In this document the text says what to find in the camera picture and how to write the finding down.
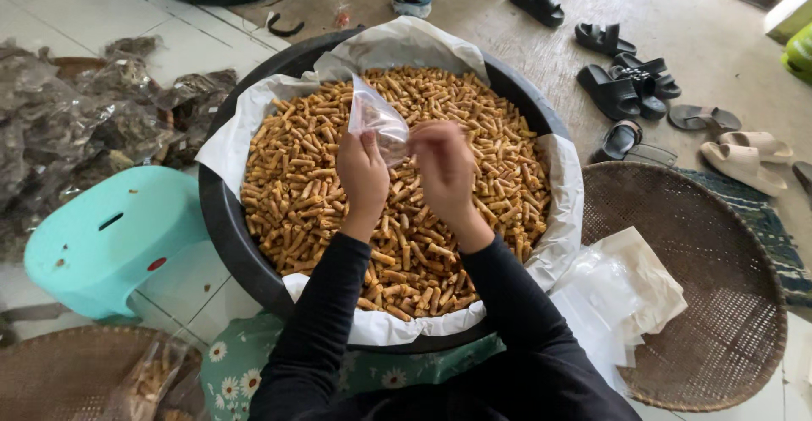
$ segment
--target hand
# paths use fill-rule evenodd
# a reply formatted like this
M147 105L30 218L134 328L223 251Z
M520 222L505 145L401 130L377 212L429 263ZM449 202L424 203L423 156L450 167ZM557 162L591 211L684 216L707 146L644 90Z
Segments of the hand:
M336 164L350 206L341 232L369 242L389 195L389 170L381 158L375 133L363 133L360 139L344 133Z
M494 232L471 198L473 154L457 124L429 121L417 125L409 136L409 152L417 154L425 201L456 235L460 250L473 253L490 245Z

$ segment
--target person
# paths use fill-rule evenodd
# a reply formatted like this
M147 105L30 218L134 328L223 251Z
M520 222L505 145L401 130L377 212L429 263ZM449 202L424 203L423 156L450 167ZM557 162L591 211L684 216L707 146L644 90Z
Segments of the person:
M462 264L507 349L441 385L332 400L370 260L368 242L389 193L389 174L375 134L345 134L337 169L350 212L261 372L250 419L639 420L474 208L473 155L457 125L441 120L418 125L409 137L409 151L417 155L424 198L456 236Z

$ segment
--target round woven basket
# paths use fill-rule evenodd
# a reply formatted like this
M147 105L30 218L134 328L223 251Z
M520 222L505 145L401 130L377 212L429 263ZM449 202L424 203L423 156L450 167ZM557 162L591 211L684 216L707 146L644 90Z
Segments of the round woven basket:
M611 162L584 167L582 243L634 226L682 285L684 312L644 335L635 367L619 367L631 397L706 412L755 395L787 337L776 269L753 232L708 189L670 169Z
M90 421L156 338L154 329L84 326L0 350L0 419ZM198 372L190 350L178 375Z

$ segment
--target floral cloth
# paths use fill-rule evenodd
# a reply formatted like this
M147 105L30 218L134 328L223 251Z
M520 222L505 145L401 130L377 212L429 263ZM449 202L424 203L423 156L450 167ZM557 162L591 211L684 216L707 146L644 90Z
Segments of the floral cloth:
M233 320L208 349L200 369L200 380L213 421L248 419L251 397L261 380L259 372L268 362L282 327L282 321L267 313L259 313L247 320ZM336 396L442 383L504 349L502 341L491 334L439 353L350 351L344 354L341 362Z

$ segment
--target beige slide sandal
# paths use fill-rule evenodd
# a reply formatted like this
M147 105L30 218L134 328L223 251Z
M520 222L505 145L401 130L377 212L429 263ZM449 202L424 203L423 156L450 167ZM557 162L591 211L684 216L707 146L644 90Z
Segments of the beige slide sandal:
M758 148L759 158L767 163L789 163L793 158L793 149L770 133L725 133L719 143Z
M699 150L721 173L764 194L778 196L787 188L783 178L761 167L755 147L705 142Z

